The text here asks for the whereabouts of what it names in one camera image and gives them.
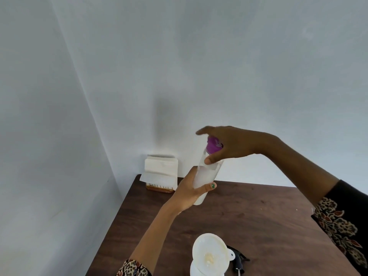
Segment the floral left sleeve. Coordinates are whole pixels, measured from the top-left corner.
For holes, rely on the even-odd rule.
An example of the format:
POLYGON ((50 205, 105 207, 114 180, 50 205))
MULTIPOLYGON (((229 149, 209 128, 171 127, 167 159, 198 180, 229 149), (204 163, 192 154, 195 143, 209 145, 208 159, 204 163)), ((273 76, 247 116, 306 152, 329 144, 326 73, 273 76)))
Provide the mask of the floral left sleeve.
POLYGON ((118 270, 116 276, 152 276, 151 272, 140 262, 128 259, 118 270))

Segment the person's right forearm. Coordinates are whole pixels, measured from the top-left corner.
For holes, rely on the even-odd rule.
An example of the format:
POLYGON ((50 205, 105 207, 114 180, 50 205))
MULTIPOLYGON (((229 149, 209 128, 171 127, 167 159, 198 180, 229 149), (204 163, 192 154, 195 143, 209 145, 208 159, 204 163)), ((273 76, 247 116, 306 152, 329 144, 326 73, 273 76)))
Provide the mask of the person's right forearm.
POLYGON ((339 179, 295 151, 280 138, 267 133, 262 135, 261 154, 273 162, 316 207, 339 179))

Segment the translucent white plastic bottle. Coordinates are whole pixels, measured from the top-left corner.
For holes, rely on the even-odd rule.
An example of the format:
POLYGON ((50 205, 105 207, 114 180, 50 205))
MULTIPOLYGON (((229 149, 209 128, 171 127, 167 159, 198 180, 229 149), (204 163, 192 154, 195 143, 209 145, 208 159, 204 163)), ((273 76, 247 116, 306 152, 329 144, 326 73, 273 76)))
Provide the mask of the translucent white plastic bottle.
POLYGON ((210 154, 208 153, 207 149, 204 150, 202 157, 200 159, 200 162, 198 164, 197 167, 197 172, 196 172, 196 176, 194 178, 193 181, 193 187, 195 189, 205 185, 205 184, 209 184, 214 182, 222 164, 223 164, 223 160, 210 164, 210 165, 206 165, 205 164, 205 159, 206 157, 208 157, 210 154))

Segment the floral black right sleeve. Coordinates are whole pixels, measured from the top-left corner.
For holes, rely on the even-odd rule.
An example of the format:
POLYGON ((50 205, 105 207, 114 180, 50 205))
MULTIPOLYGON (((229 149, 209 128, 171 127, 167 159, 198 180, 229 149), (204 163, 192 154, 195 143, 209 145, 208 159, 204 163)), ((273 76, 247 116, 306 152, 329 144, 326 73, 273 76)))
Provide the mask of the floral black right sleeve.
POLYGON ((361 276, 368 276, 368 195, 343 180, 319 201, 311 218, 361 276))

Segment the black spray trigger nozzle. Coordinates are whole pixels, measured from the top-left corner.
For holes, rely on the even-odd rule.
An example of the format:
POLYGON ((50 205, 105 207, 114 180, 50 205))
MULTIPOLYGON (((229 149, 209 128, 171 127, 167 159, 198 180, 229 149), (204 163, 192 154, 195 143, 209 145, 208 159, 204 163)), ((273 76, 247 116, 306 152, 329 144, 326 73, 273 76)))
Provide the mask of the black spray trigger nozzle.
POLYGON ((243 263, 250 262, 251 260, 239 250, 231 246, 227 245, 227 249, 230 252, 230 263, 232 264, 232 271, 234 272, 235 276, 243 276, 245 273, 243 263))

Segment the white plastic funnel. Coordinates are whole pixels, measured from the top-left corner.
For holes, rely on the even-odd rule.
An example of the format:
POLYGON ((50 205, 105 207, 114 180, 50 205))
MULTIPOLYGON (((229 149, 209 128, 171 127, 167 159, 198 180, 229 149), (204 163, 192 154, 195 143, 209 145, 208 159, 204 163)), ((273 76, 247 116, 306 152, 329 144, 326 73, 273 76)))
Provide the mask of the white plastic funnel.
POLYGON ((207 276, 224 276, 230 264, 230 252, 224 241, 215 234, 200 235, 192 247, 196 267, 207 276))

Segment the white paper napkins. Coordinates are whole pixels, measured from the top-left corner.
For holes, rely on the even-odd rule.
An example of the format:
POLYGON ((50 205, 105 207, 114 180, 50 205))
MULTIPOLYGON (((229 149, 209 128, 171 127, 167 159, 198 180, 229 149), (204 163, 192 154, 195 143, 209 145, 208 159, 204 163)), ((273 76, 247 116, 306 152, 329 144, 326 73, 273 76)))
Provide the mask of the white paper napkins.
POLYGON ((145 184, 172 188, 176 191, 178 186, 178 159, 173 156, 147 156, 140 181, 145 184))

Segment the person's left forearm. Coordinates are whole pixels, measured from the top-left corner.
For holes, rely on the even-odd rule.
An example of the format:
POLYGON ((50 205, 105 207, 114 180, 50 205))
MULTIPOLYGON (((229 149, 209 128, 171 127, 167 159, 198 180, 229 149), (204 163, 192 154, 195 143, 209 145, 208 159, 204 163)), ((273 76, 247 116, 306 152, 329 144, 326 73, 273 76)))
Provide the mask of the person's left forearm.
POLYGON ((138 261, 153 274, 169 229, 180 212, 178 205, 168 200, 146 230, 130 259, 138 261))

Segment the purple bottle cap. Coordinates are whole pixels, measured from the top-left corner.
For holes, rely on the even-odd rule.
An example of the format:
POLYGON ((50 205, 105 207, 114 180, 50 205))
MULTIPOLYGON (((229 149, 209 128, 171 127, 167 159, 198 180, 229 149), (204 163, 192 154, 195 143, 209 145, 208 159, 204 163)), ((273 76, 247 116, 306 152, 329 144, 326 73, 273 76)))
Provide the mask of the purple bottle cap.
POLYGON ((207 154, 213 154, 223 149, 223 143, 214 136, 208 136, 205 151, 207 154))

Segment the person's right hand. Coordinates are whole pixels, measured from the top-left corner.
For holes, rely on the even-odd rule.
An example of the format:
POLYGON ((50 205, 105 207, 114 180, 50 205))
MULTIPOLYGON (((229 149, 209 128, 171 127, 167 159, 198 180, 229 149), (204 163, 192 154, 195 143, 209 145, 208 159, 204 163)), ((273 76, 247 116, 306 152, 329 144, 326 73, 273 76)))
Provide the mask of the person's right hand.
POLYGON ((246 157, 252 154, 266 155, 279 142, 275 135, 245 130, 233 126, 205 126, 196 135, 214 136, 227 149, 227 159, 246 157))

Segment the person's left hand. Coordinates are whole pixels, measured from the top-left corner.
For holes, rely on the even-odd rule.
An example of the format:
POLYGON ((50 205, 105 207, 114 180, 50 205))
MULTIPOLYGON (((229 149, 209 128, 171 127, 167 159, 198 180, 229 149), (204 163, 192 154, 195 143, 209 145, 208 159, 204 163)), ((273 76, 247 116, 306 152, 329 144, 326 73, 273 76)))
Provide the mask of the person's left hand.
POLYGON ((193 181, 196 176, 197 166, 193 166, 188 174, 182 179, 172 197, 168 200, 169 208, 176 215, 190 208, 202 196, 195 194, 193 181))

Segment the wooden napkin holder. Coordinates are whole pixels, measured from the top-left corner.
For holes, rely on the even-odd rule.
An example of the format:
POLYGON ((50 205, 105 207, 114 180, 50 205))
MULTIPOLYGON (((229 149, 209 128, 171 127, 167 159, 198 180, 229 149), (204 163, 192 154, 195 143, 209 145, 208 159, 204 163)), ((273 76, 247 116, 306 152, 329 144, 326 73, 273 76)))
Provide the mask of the wooden napkin holder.
POLYGON ((171 194, 174 192, 172 188, 161 187, 161 186, 151 185, 151 184, 146 184, 146 189, 150 191, 156 191, 156 192, 161 192, 161 193, 166 193, 166 194, 171 194))

